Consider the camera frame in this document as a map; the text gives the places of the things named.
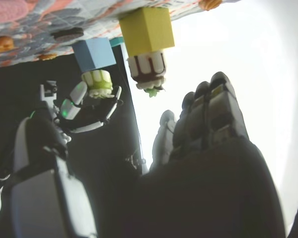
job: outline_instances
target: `white wall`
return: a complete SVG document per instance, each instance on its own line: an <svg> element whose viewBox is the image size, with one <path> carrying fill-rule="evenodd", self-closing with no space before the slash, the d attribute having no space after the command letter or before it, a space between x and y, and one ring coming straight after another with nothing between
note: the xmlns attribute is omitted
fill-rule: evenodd
<svg viewBox="0 0 298 238"><path fill-rule="evenodd" d="M166 91L149 98L131 87L148 164L161 114L170 109L179 116L184 95L223 71L291 226L298 208L298 0L227 3L174 21L173 31L176 47L165 52Z"/></svg>

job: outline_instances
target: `orange cookie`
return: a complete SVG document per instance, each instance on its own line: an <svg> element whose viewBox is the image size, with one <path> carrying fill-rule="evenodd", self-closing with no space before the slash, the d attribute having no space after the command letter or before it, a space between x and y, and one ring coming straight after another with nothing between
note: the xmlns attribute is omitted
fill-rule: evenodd
<svg viewBox="0 0 298 238"><path fill-rule="evenodd" d="M0 52L10 51L14 49L13 39L9 36L0 37Z"/></svg>
<svg viewBox="0 0 298 238"><path fill-rule="evenodd" d="M39 59L40 60L52 60L54 58L56 58L58 56L57 53L54 53L54 54L47 54L47 55L40 55L39 56Z"/></svg>
<svg viewBox="0 0 298 238"><path fill-rule="evenodd" d="M221 5L223 0L202 0L199 2L199 6L202 10L209 11Z"/></svg>

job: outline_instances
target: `yellow block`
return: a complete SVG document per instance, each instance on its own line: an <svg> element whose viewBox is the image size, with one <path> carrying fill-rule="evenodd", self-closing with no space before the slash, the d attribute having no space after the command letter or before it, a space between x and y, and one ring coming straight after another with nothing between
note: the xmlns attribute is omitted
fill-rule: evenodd
<svg viewBox="0 0 298 238"><path fill-rule="evenodd" d="M168 8L140 8L120 20L129 57L174 46Z"/></svg>

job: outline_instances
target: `block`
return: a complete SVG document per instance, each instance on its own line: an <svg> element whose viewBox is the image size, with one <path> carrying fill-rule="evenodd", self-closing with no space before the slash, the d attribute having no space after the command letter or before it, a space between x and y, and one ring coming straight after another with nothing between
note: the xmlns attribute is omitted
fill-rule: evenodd
<svg viewBox="0 0 298 238"><path fill-rule="evenodd" d="M124 43L124 37L115 37L115 38L111 39L109 42L110 42L111 47L115 47L115 46L118 46L118 45Z"/></svg>
<svg viewBox="0 0 298 238"><path fill-rule="evenodd" d="M119 22L129 57L174 46L167 8L140 8Z"/></svg>
<svg viewBox="0 0 298 238"><path fill-rule="evenodd" d="M75 58L82 72L116 64L108 38L93 38L72 45Z"/></svg>

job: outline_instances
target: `patterned tablecloth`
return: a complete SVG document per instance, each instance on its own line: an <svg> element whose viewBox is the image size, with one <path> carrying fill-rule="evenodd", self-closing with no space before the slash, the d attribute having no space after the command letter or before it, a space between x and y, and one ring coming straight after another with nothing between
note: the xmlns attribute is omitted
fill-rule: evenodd
<svg viewBox="0 0 298 238"><path fill-rule="evenodd" d="M0 24L0 36L14 39L13 50L0 53L0 67L36 61L42 54L72 54L71 44L94 37L122 36L118 18L139 7L167 7L172 20L202 11L198 0L22 0L25 17ZM52 33L79 27L84 35L67 42L56 42Z"/></svg>

